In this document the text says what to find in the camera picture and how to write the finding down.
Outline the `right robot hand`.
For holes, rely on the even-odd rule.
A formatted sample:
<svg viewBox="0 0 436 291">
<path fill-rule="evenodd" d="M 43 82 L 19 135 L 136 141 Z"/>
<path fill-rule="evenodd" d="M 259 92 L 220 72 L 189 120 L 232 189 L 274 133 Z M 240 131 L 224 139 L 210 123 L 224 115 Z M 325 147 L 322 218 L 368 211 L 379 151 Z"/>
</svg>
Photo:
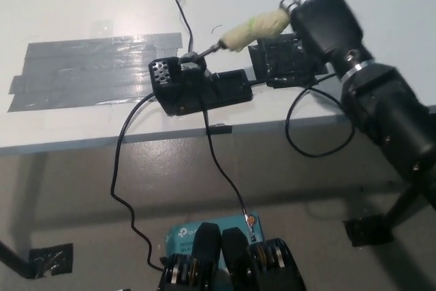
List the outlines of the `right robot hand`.
<svg viewBox="0 0 436 291">
<path fill-rule="evenodd" d="M 331 64 L 339 78 L 374 62 L 345 0 L 281 0 L 279 7 L 306 52 Z"/>
</svg>

